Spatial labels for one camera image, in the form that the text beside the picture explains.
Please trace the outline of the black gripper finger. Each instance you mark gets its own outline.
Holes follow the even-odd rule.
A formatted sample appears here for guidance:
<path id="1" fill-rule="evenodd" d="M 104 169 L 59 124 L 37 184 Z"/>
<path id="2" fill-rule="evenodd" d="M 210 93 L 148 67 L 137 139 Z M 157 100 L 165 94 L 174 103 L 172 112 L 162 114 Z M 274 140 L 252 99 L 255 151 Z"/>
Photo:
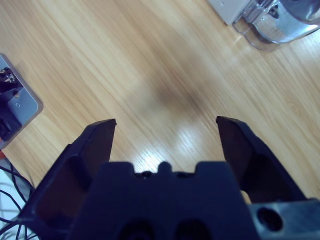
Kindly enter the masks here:
<path id="1" fill-rule="evenodd" d="M 116 120 L 88 125 L 68 144 L 18 215 L 40 238 L 64 238 L 83 207 L 100 167 L 110 160 Z"/>
<path id="2" fill-rule="evenodd" d="M 252 203 L 307 198 L 271 149 L 243 121 L 217 116 L 221 146 L 242 191 Z"/>

